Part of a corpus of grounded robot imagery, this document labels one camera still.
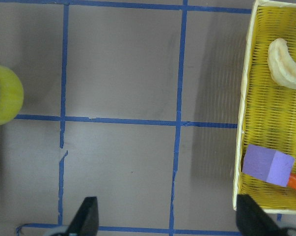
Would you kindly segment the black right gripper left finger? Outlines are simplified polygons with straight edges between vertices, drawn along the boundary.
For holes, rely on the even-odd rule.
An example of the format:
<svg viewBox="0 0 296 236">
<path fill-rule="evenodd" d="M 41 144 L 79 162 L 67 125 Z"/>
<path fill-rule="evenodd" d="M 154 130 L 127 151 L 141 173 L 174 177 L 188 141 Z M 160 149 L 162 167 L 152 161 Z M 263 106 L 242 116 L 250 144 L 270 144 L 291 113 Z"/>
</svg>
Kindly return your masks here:
<svg viewBox="0 0 296 236">
<path fill-rule="evenodd" d="M 65 231 L 65 236 L 96 236 L 99 229 L 97 197 L 86 197 Z"/>
</svg>

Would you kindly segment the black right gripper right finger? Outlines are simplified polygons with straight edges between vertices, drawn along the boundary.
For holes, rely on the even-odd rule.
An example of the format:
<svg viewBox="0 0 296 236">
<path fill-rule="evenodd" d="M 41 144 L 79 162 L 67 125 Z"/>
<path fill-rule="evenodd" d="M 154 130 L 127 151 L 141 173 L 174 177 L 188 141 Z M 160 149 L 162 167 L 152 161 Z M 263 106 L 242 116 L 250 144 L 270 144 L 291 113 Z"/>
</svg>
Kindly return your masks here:
<svg viewBox="0 0 296 236">
<path fill-rule="evenodd" d="M 247 194 L 237 195 L 236 225 L 242 236 L 285 235 L 285 232 Z"/>
</svg>

